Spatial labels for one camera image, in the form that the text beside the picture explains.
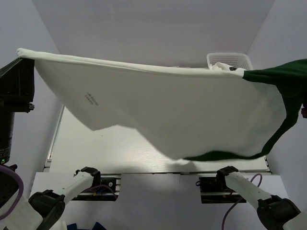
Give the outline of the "white green Charlie Brown shirt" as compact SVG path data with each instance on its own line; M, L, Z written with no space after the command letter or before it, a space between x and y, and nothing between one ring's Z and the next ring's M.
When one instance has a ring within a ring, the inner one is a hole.
M298 120L307 61L225 71L133 64L19 48L86 127L136 129L177 160L251 160L267 155Z

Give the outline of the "white t shirt black print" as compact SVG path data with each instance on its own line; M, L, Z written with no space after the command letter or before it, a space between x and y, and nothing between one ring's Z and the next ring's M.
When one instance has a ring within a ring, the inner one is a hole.
M243 68L236 68L221 62L216 62L215 64L209 64L208 68L210 70L245 71L245 69Z

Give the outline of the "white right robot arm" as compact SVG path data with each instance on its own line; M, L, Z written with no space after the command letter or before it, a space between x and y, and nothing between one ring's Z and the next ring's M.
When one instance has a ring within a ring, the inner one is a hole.
M251 180L243 177L238 169L227 166L217 171L217 187L222 191L233 190L251 204L258 218L268 230L305 230L307 214L289 199L272 195Z

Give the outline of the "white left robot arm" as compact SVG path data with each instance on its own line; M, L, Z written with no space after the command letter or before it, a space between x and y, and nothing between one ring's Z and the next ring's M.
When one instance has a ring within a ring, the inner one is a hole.
M7 230L49 230L60 219L65 206L85 190L101 187L100 172L91 167L76 171L67 185L24 197L24 183L8 166L15 113L34 109L35 62L17 58L0 70L0 221Z

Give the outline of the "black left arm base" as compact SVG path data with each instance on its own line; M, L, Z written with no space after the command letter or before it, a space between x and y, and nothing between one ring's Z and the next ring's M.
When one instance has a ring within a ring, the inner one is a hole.
M73 201L116 201L120 182L120 175L101 175L99 186L79 194Z

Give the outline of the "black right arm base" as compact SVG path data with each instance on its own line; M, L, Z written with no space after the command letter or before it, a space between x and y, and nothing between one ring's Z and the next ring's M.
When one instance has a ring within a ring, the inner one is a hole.
M200 189L202 204L246 203L239 194L230 189L222 189L215 177L200 177L195 185Z

